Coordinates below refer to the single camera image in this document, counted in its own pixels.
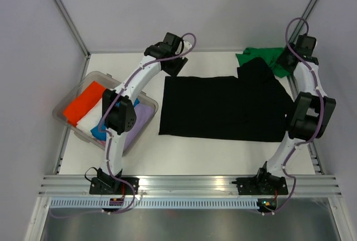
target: blue cloth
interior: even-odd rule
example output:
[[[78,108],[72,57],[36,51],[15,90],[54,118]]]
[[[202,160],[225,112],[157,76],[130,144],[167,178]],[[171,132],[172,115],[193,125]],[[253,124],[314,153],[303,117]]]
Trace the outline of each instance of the blue cloth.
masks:
[[[139,99],[136,99],[134,102],[134,107],[138,105]],[[94,128],[91,129],[91,134],[93,135],[94,138],[100,140],[100,141],[106,141],[107,140],[107,134],[105,133],[105,125],[103,123],[101,130],[99,131],[99,124],[96,125]]]

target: white wall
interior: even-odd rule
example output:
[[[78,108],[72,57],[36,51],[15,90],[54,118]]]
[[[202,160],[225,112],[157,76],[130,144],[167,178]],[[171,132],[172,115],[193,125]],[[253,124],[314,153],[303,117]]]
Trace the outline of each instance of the white wall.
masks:
[[[91,52],[143,51],[167,31],[197,49],[284,46],[284,28],[309,0],[63,0]]]
[[[335,113],[319,141],[327,172],[336,175],[357,228],[357,0],[320,0],[310,35],[317,37],[324,90],[337,101]]]
[[[52,0],[0,0],[0,9],[0,239],[20,241],[64,129],[52,109],[84,57]]]

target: orange cloth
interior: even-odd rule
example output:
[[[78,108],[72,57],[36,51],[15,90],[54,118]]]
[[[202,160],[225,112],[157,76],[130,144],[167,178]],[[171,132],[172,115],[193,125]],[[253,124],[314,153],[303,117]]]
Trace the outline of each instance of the orange cloth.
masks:
[[[68,123],[76,127],[77,122],[82,119],[93,108],[96,103],[102,98],[105,87],[92,82],[67,108],[63,111],[63,115],[67,118]]]

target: white table surface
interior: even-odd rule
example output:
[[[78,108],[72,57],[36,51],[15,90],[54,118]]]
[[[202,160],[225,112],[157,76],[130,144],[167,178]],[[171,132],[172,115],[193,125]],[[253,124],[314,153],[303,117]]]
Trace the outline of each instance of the white table surface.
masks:
[[[92,54],[87,73],[100,71],[123,81],[141,58],[142,53]],[[237,76],[234,52],[193,52],[188,58],[180,76]],[[123,157],[125,175],[251,175],[275,153],[279,143],[159,136],[166,75],[159,73],[144,88],[159,103],[159,110],[129,154]],[[287,79],[278,80],[291,95]],[[81,141],[71,131],[60,174],[83,174],[89,167],[99,167],[103,154],[103,150]],[[289,160],[287,171],[315,174],[307,146]]]

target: green cloth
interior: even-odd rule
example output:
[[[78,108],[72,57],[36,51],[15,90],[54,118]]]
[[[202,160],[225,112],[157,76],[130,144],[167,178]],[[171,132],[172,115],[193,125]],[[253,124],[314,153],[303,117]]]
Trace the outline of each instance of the green cloth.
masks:
[[[284,48],[274,47],[270,49],[255,49],[253,47],[247,47],[243,54],[236,54],[239,66],[242,66],[246,62],[250,61],[253,58],[261,57],[268,64],[269,68],[272,69],[274,75],[279,78],[289,75],[289,72],[286,71],[283,67],[276,64],[276,61],[280,54],[283,52]]]

